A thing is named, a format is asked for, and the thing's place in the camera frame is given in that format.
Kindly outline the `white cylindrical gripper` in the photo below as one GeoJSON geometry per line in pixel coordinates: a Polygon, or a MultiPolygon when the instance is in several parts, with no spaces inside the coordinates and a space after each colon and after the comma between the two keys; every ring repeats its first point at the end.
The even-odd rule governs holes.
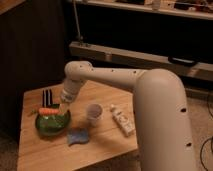
{"type": "Polygon", "coordinates": [[[60,99],[63,103],[59,105],[59,113],[65,114],[69,110],[69,103],[73,103],[78,96],[79,91],[76,89],[63,89],[60,99]]]}

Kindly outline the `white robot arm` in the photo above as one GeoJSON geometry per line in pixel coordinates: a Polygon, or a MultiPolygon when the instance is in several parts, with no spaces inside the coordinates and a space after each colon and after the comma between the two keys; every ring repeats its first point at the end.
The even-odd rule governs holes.
{"type": "Polygon", "coordinates": [[[98,68],[87,61],[65,65],[64,103],[75,101],[88,80],[129,91],[142,171],[198,171],[184,85],[165,69],[98,68]]]}

